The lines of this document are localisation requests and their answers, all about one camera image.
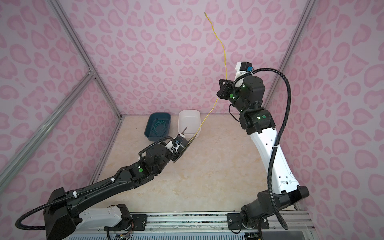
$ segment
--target beige tabletop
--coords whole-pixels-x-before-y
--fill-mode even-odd
[[[99,180],[138,161],[137,153],[151,143],[144,136],[147,121],[148,116],[125,117]],[[177,121],[178,115],[172,115],[172,137],[177,135]],[[210,115],[200,136],[176,163],[169,162],[147,184],[93,207],[126,204],[130,212],[232,211],[266,189],[264,165],[245,130],[230,115]]]

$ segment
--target green rope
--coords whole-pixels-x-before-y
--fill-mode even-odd
[[[157,127],[163,126],[161,130],[157,130]],[[156,137],[161,137],[164,135],[164,133],[167,131],[167,124],[165,121],[161,120],[155,123],[155,125],[152,128],[152,132],[156,135]]]

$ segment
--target metal rail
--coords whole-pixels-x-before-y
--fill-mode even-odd
[[[283,60],[281,61],[281,64],[279,66],[279,71],[284,72],[285,68],[288,66],[289,60],[291,59],[292,55],[294,54],[294,51],[296,49],[297,44],[300,41],[301,36],[304,33],[305,27],[308,25],[308,22],[311,18],[312,13],[316,9],[318,0],[308,0],[303,13],[299,19],[299,22],[296,26],[296,29],[293,33],[292,39],[288,45],[287,51],[284,54]],[[271,103],[272,96],[275,92],[275,88],[277,84],[279,83],[281,77],[276,74],[272,81],[272,86],[268,91],[268,94],[265,98],[265,101],[263,102],[263,106],[268,109],[268,105]]]
[[[68,37],[71,39],[72,43],[74,44],[74,47],[79,52],[79,55],[83,62],[88,66],[89,70],[94,71],[96,75],[96,83],[100,87],[101,92],[103,93],[104,97],[106,98],[109,105],[112,107],[115,114],[118,116],[118,118],[121,118],[121,112],[119,108],[117,107],[115,101],[113,100],[111,94],[108,92],[107,88],[105,87],[103,81],[101,80],[101,77],[99,73],[97,72],[97,69],[93,65],[91,58],[89,57],[88,53],[85,50],[85,47],[82,45],[80,38],[76,34],[71,22],[69,21],[69,18],[67,14],[65,13],[63,6],[60,4],[58,0],[47,0],[49,5],[51,5],[51,8],[53,9],[54,13],[56,14],[58,20],[60,21],[61,25],[63,26],[64,30],[68,34]]]
[[[98,181],[99,176],[100,176],[100,174],[101,174],[101,172],[102,172],[102,170],[104,168],[104,165],[105,165],[105,163],[108,160],[108,157],[109,157],[109,154],[110,154],[110,152],[112,150],[113,144],[115,143],[115,140],[116,140],[116,138],[118,136],[118,133],[119,133],[121,125],[122,125],[122,123],[124,121],[124,118],[125,118],[125,116],[123,116],[121,119],[119,119],[118,122],[116,123],[116,127],[113,130],[113,133],[112,133],[110,139],[107,142],[107,147],[105,148],[105,150],[104,150],[104,152],[103,152],[103,154],[102,154],[102,156],[100,158],[100,161],[99,161],[99,163],[96,166],[96,170],[95,170],[95,172],[93,173],[93,175],[91,177],[89,185],[94,184],[95,182]]]
[[[66,98],[60,103],[60,105],[56,107],[45,122],[43,122],[42,125],[36,130],[35,134],[28,140],[24,147],[9,161],[4,171],[0,174],[0,193],[3,192],[7,185],[19,173],[31,155],[36,149],[39,148],[48,134],[60,122],[68,109],[94,78],[95,77],[92,71],[87,73],[70,92],[70,94],[68,94],[68,96],[66,96]]]
[[[135,231],[135,234],[140,235],[147,233],[230,233],[226,216],[228,213],[239,212],[133,212],[131,214],[148,215],[145,230]],[[288,231],[316,231],[307,211],[283,210],[280,213],[289,226]],[[270,228],[263,229],[263,232],[286,232],[276,216],[268,217],[268,223]],[[103,227],[100,226],[100,228],[78,231],[72,236],[95,233],[105,234],[101,231],[102,229]],[[243,232],[257,232],[257,229],[243,228]]]

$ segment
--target pink wallpaper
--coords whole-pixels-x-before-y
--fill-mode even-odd
[[[0,3],[0,172],[84,76],[44,0]]]
[[[306,0],[65,0],[75,30],[123,114],[211,110],[238,61],[279,66]],[[265,73],[268,92],[271,73]],[[220,100],[214,113],[227,113]]]
[[[384,1],[321,0],[285,72],[281,147],[321,239],[384,238]],[[269,108],[281,124],[286,87]]]
[[[88,185],[116,122],[104,96],[91,82],[0,195],[1,239],[45,239],[45,231],[15,228],[16,219],[45,204],[59,187],[71,190]],[[25,223],[44,225],[42,212]]]

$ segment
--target yellow cable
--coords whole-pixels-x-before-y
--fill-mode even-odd
[[[223,50],[224,50],[224,66],[225,66],[225,79],[227,79],[227,64],[226,64],[226,57],[225,57],[225,48],[224,48],[224,45],[223,43],[221,42],[221,40],[218,38],[217,34],[215,33],[215,29],[214,29],[214,25],[212,24],[211,20],[209,19],[209,17],[207,16],[207,14],[204,12],[205,14],[205,17],[208,19],[208,21],[211,23],[211,26],[212,26],[212,30],[217,38],[217,40],[220,41],[221,43],[221,46],[223,47]],[[212,110],[208,113],[208,115],[204,118],[203,122],[200,124],[200,127],[199,129],[197,130],[197,132],[195,133],[195,135],[193,135],[193,137],[189,140],[188,144],[185,146],[185,149],[188,147],[188,145],[192,142],[192,140],[196,137],[197,133],[199,132],[199,130],[201,129],[201,126],[203,125],[203,123],[205,122],[205,120],[207,119],[207,117],[209,116],[209,114],[211,114],[211,112],[214,110],[215,106],[216,106],[216,103],[217,103],[217,100],[218,98],[216,98],[216,101],[215,101],[215,104],[214,104],[214,107],[212,108]]]
[[[207,14],[204,12],[205,14],[205,17],[208,19],[208,21],[211,23],[211,26],[212,26],[212,30],[217,38],[217,40],[219,40],[219,42],[221,43],[221,46],[223,47],[223,50],[224,50],[224,66],[225,66],[225,79],[228,78],[227,76],[227,63],[226,63],[226,58],[225,58],[225,48],[224,48],[224,45],[223,43],[221,42],[221,40],[218,38],[217,34],[215,33],[215,30],[214,30],[214,25],[212,24],[211,20],[209,19],[209,17],[207,16]]]

